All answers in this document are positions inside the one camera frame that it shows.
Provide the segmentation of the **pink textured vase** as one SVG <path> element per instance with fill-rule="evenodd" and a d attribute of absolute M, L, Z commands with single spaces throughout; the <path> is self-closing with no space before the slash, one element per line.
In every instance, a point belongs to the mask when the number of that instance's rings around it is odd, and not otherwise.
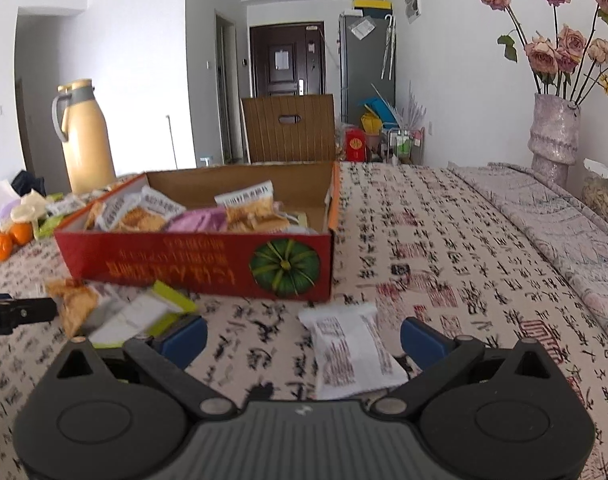
<path fill-rule="evenodd" d="M 536 94 L 528 139 L 531 168 L 566 188 L 580 145 L 581 109 L 552 94 Z"/>

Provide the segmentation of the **orange fruit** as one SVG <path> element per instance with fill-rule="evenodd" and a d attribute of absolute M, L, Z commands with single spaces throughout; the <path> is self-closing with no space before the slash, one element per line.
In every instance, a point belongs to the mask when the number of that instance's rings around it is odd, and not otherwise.
<path fill-rule="evenodd" d="M 18 247 L 24 247 L 34 239 L 34 228 L 30 222 L 16 222 L 8 229 L 8 235 Z"/>
<path fill-rule="evenodd" d="M 12 236 L 5 232 L 0 232 L 0 262 L 8 260 L 12 256 L 14 242 Z"/>

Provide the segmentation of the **brown wooden chair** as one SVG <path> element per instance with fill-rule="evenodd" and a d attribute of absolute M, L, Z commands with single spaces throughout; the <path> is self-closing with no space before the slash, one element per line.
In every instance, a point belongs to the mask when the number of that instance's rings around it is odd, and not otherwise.
<path fill-rule="evenodd" d="M 249 161 L 333 162 L 332 94 L 263 96 L 242 100 Z"/>

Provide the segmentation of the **dark entrance door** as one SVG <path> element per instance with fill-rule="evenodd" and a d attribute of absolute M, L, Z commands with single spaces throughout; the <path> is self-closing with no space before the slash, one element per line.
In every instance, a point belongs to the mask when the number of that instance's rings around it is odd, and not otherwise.
<path fill-rule="evenodd" d="M 254 96 L 324 94 L 324 31 L 321 22 L 251 27 Z"/>

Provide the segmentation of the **calligraphy print tablecloth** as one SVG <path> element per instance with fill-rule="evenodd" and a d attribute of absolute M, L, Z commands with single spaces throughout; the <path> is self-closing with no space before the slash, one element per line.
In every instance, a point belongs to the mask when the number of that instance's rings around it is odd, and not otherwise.
<path fill-rule="evenodd" d="M 396 352 L 414 316 L 490 348 L 533 338 L 596 426 L 587 479 L 608 479 L 608 333 L 566 280 L 485 198 L 445 169 L 345 165 L 335 238 L 335 304 L 373 302 Z M 296 301 L 200 296 L 207 346 L 189 373 L 235 402 L 256 385 L 309 399 L 317 366 Z"/>

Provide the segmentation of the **grey refrigerator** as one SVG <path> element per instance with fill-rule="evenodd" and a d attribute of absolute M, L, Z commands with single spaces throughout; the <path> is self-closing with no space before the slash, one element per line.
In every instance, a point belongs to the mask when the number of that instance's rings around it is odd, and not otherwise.
<path fill-rule="evenodd" d="M 339 18 L 341 121 L 360 125 L 363 102 L 383 96 L 395 103 L 395 63 L 387 39 L 391 20 L 342 14 Z"/>

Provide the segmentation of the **pink packet in box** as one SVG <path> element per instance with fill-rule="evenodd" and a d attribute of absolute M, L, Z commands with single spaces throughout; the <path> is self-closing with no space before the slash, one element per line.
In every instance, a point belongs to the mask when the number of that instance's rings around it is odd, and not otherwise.
<path fill-rule="evenodd" d="M 223 207 L 193 209 L 179 214 L 168 223 L 169 233 L 223 232 L 227 229 L 227 213 Z"/>

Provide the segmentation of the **orange fruit middle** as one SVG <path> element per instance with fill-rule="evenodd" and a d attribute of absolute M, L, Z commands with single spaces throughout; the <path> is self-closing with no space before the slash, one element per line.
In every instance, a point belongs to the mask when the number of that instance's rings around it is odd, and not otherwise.
<path fill-rule="evenodd" d="M 8 235 L 18 247 L 24 247 L 34 239 L 34 228 L 30 222 L 16 222 L 8 229 Z"/>

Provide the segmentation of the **green packet near oranges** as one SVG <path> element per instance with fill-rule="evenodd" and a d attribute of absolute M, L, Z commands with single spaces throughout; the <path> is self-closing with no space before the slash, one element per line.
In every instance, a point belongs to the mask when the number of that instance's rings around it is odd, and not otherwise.
<path fill-rule="evenodd" d="M 53 235 L 58 226 L 66 219 L 65 216 L 51 216 L 37 222 L 37 229 L 34 231 L 36 240 L 44 240 Z"/>

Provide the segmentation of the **orange fruit front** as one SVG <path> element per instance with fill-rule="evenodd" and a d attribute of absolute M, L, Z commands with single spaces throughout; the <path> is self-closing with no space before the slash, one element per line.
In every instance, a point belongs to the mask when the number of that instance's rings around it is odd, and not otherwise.
<path fill-rule="evenodd" d="M 12 256 L 14 242 L 12 236 L 5 232 L 0 232 L 0 262 L 8 260 Z"/>

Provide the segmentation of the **dried pink roses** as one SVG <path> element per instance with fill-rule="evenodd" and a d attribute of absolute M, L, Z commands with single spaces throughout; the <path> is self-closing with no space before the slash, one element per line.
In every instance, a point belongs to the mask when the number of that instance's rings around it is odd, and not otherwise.
<path fill-rule="evenodd" d="M 597 25 L 608 28 L 608 0 L 594 0 L 595 11 L 588 34 L 563 23 L 559 9 L 572 0 L 544 0 L 552 13 L 552 35 L 526 35 L 511 0 L 480 0 L 490 10 L 505 13 L 512 23 L 510 32 L 497 38 L 504 57 L 513 63 L 528 62 L 539 96 L 555 96 L 579 107 L 592 90 L 599 88 L 608 97 L 608 40 L 596 35 Z"/>

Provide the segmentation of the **cream thermos jug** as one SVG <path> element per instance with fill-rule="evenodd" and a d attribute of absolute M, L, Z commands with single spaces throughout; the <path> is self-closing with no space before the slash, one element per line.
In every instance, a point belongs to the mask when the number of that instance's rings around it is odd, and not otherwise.
<path fill-rule="evenodd" d="M 89 193 L 116 180 L 110 140 L 91 79 L 57 87 L 51 105 L 55 134 L 63 146 L 73 193 Z"/>

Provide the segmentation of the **red gift box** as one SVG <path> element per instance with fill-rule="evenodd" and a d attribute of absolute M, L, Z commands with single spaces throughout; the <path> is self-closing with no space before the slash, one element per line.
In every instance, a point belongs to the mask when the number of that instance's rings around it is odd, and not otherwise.
<path fill-rule="evenodd" d="M 347 162 L 368 162 L 367 136 L 359 128 L 349 128 L 344 133 L 344 153 Z"/>

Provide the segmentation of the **green white snack packet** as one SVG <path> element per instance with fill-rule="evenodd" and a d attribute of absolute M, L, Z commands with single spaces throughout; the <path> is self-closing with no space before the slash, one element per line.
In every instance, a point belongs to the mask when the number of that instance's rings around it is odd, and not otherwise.
<path fill-rule="evenodd" d="M 162 335 L 185 315 L 199 313 L 192 299 L 160 281 L 130 299 L 121 298 L 108 285 L 92 290 L 100 294 L 98 307 L 88 315 L 79 333 L 95 348 L 119 348 L 134 336 Z"/>

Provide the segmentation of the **cookie packet on table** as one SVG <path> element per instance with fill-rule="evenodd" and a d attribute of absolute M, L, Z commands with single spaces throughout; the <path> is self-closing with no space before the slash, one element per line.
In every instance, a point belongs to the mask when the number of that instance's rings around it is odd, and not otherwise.
<path fill-rule="evenodd" d="M 83 323 L 98 307 L 100 296 L 89 285 L 75 278 L 49 281 L 44 288 L 57 303 L 58 316 L 66 336 L 76 337 Z"/>

